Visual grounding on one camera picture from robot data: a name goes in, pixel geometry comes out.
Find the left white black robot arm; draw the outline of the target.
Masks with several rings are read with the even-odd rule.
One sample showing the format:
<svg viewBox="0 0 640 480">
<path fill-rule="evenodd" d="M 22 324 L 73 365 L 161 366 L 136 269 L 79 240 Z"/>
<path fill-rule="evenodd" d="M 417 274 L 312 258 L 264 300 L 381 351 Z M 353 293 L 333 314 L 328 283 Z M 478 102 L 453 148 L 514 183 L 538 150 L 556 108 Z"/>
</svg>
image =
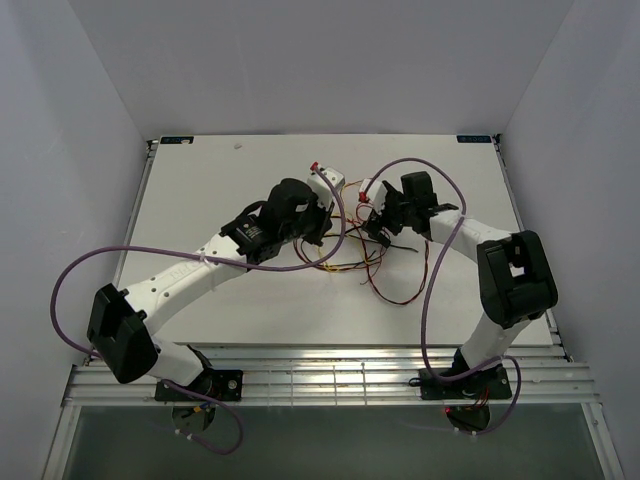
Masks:
<svg viewBox="0 0 640 480">
<path fill-rule="evenodd" d="M 95 295 L 87 337 L 122 384 L 144 375 L 169 380 L 190 399 L 215 394 L 214 369 L 204 355 L 159 334 L 176 314 L 250 266 L 275 258 L 296 239 L 318 244 L 331 227 L 341 173 L 328 168 L 306 181 L 282 180 L 269 197 L 245 208 L 195 254 L 123 290 L 109 284 Z"/>
</svg>

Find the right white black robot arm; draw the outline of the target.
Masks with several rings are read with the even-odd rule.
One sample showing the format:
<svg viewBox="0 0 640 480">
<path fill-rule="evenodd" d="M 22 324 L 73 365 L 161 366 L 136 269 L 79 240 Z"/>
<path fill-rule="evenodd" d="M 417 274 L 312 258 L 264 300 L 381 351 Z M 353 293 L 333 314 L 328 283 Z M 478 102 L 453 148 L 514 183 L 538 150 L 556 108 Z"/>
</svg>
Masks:
<svg viewBox="0 0 640 480">
<path fill-rule="evenodd" d="M 406 174 L 401 183 L 396 189 L 387 181 L 364 180 L 359 199 L 371 212 L 363 228 L 375 239 L 409 228 L 443 253 L 454 250 L 476 265 L 483 313 L 449 369 L 426 369 L 433 380 L 474 397 L 488 384 L 485 370 L 500 365 L 520 333 L 557 304 L 551 268 L 537 233 L 491 227 L 468 217 L 463 204 L 440 202 L 425 171 Z"/>
</svg>

